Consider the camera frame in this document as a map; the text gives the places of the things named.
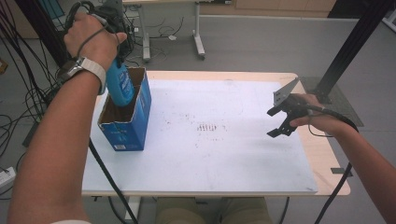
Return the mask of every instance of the blue bottle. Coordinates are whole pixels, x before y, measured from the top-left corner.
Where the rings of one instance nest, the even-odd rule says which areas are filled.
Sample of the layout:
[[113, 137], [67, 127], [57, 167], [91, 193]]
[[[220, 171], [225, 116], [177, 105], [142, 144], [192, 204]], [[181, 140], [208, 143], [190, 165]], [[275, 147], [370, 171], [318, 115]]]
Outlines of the blue bottle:
[[118, 66], [117, 59], [113, 61], [106, 73], [108, 93], [117, 106], [126, 106], [134, 97], [134, 86], [125, 64]]

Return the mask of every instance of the open box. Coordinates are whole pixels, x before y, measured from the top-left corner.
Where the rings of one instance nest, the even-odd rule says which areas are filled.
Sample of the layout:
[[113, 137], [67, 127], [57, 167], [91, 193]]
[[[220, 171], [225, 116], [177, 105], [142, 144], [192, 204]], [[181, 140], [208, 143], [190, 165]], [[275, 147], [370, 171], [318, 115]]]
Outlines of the open box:
[[114, 105], [107, 95], [98, 126], [116, 151], [143, 150], [149, 122], [151, 94], [145, 68], [129, 68], [134, 98], [127, 106]]

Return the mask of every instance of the white watch strap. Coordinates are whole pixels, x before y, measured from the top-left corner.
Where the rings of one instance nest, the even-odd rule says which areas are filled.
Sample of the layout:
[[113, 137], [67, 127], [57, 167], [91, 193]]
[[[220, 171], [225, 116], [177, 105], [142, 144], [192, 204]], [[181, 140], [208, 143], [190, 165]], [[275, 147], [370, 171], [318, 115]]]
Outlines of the white watch strap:
[[106, 90], [106, 71], [105, 71], [105, 69], [99, 63], [91, 61], [88, 58], [84, 58], [84, 60], [82, 61], [81, 67], [92, 72], [94, 75], [96, 75], [99, 78], [99, 80], [101, 82], [99, 95], [102, 95]]

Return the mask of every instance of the power strip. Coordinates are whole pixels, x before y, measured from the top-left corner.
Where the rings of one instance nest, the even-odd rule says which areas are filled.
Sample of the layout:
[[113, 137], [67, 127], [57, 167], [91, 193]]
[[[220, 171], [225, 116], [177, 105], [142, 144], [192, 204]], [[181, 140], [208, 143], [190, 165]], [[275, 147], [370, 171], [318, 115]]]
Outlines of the power strip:
[[0, 188], [2, 188], [3, 186], [5, 186], [6, 184], [12, 182], [15, 179], [15, 171], [14, 168], [9, 167], [6, 171], [3, 171], [0, 173]]

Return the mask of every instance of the black pole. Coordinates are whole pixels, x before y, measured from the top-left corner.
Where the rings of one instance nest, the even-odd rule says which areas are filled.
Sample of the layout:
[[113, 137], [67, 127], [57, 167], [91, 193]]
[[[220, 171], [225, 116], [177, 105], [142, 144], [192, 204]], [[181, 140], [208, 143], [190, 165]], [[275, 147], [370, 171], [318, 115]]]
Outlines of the black pole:
[[328, 100], [328, 95], [338, 79], [343, 75], [349, 64], [358, 54], [361, 47], [382, 21], [388, 12], [393, 0], [374, 1], [364, 12], [353, 28], [343, 47], [338, 51], [332, 64], [311, 93], [314, 93], [321, 102]]
[[15, 2], [43, 41], [56, 64], [62, 67], [67, 62], [67, 51], [50, 16], [38, 0], [15, 0]]

